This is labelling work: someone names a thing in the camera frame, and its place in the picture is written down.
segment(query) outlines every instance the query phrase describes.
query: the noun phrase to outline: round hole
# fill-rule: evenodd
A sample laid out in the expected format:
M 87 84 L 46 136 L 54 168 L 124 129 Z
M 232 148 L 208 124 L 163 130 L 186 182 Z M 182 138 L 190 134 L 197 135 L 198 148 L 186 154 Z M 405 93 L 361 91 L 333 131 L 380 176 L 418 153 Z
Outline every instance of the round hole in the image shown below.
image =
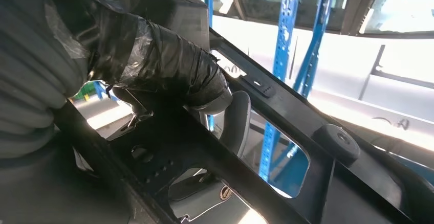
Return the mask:
M 142 145 L 135 146 L 131 149 L 131 156 L 137 160 L 141 161 L 143 163 L 147 163 L 152 160 L 154 157 L 152 153 L 150 153 L 146 148 L 144 148 Z
M 338 138 L 339 138 L 340 140 L 344 141 L 344 142 L 345 142 L 345 144 L 347 144 L 347 145 L 349 145 L 349 144 L 350 144 L 350 142 L 349 142 L 348 138 L 347 138 L 346 136 L 344 136 L 343 134 L 341 134 L 341 133 L 338 133 Z

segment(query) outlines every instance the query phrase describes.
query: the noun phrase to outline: bolt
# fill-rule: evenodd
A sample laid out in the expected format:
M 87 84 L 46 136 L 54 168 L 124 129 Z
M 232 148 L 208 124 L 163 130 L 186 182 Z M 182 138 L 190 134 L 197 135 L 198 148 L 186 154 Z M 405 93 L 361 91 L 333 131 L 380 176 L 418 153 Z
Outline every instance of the bolt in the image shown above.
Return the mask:
M 229 189 L 228 186 L 223 186 L 223 188 L 220 190 L 221 200 L 227 200 L 231 195 L 232 195 L 232 191 Z

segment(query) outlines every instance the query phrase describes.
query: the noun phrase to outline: blue steel rack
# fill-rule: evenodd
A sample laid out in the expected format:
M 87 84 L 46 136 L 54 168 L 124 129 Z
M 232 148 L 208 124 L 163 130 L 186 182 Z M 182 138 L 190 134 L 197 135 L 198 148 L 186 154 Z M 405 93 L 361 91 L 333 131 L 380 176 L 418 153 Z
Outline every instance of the blue steel rack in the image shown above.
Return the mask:
M 315 78 L 315 72 L 318 64 L 318 50 L 321 44 L 322 36 L 326 31 L 332 0 L 318 0 L 318 2 L 319 5 L 314 21 L 312 40 L 306 52 L 293 87 L 294 90 L 299 92 L 305 98 L 307 98 L 310 90 L 312 89 L 312 84 Z M 283 82 L 285 81 L 286 72 L 288 69 L 288 58 L 290 49 L 289 46 L 292 38 L 292 30 L 295 25 L 297 6 L 298 0 L 282 0 L 280 6 L 278 24 L 279 31 L 277 35 L 277 44 L 274 56 L 273 74 Z M 273 161 L 275 147 L 279 139 L 280 132 L 270 123 L 267 123 L 265 126 L 261 164 L 259 166 L 259 175 L 265 181 L 276 187 L 278 185 L 275 181 L 278 180 L 277 178 L 283 178 L 285 185 L 294 185 L 294 182 L 290 181 L 296 181 L 295 184 L 298 185 L 299 189 L 305 174 L 305 169 L 307 169 L 307 159 L 303 159 L 302 157 L 300 157 L 301 153 L 297 153 L 298 147 L 291 142 L 288 145 L 287 149 L 284 150 L 275 161 Z M 277 165 L 279 165 L 284 160 L 285 157 L 288 157 L 289 161 L 274 179 L 270 179 L 270 173 Z M 305 164 L 306 166 L 301 166 L 302 169 L 296 169 L 297 165 L 294 164 L 300 163 Z

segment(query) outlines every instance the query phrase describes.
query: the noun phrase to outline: ceiling light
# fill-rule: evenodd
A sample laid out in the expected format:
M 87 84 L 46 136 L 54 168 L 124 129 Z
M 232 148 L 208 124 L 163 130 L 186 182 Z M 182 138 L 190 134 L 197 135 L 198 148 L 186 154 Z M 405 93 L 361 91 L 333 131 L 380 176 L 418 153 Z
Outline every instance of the ceiling light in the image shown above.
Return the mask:
M 219 13 L 227 14 L 229 12 L 230 7 L 232 6 L 233 0 L 225 0 L 223 5 L 219 9 Z
M 369 22 L 369 20 L 371 19 L 373 13 L 374 13 L 374 9 L 373 8 L 369 9 L 369 11 L 366 14 L 365 20 L 363 21 L 362 27 L 360 27 L 360 30 L 359 30 L 360 34 L 365 33 L 366 25 Z

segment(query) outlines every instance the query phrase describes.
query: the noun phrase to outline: perforated blue post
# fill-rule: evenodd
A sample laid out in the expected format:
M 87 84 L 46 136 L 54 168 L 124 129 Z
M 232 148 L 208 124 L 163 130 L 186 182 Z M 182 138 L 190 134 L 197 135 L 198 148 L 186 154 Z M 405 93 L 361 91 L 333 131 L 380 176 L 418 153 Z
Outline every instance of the perforated blue post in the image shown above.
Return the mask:
M 305 98 L 307 98 L 309 95 L 309 92 L 312 89 L 313 81 L 315 79 L 315 72 L 318 65 L 319 46 L 321 44 L 322 36 L 326 31 L 332 0 L 318 0 L 318 2 L 319 5 L 314 22 L 312 40 L 294 84 L 294 89 Z M 295 24 L 298 0 L 292 0 L 288 5 L 287 3 L 288 0 L 282 0 L 279 16 L 279 32 L 273 68 L 273 74 L 282 81 L 284 81 L 286 77 L 289 55 L 288 50 L 289 44 L 291 42 L 292 28 Z M 285 12 L 283 12 L 284 9 L 290 9 L 291 13 L 285 14 Z M 302 178 L 308 163 L 306 161 L 307 158 L 304 155 L 301 156 L 300 153 L 297 154 L 298 147 L 293 147 L 293 144 L 290 144 L 284 153 L 282 153 L 277 160 L 273 162 L 274 149 L 279 138 L 280 133 L 271 124 L 267 123 L 264 134 L 261 164 L 259 166 L 259 175 L 265 181 L 273 182 L 273 185 L 278 188 L 291 184 L 299 184 L 299 186 L 301 186 Z M 286 157 L 286 154 L 289 152 L 291 152 L 291 161 L 282 168 L 275 179 L 269 179 L 270 172 L 283 160 L 284 157 Z
M 273 74 L 283 82 L 285 81 L 288 69 L 289 45 L 295 25 L 297 7 L 298 0 L 282 0 L 280 5 L 279 32 L 274 53 Z M 259 165 L 259 176 L 265 181 L 268 181 L 274 148 L 279 138 L 280 132 L 273 125 L 267 123 L 262 145 L 261 164 Z
M 319 5 L 316 12 L 312 40 L 294 83 L 294 90 L 299 92 L 305 98 L 309 95 L 315 79 L 316 67 L 318 65 L 319 46 L 321 44 L 322 36 L 326 31 L 332 3 L 332 0 L 318 1 Z

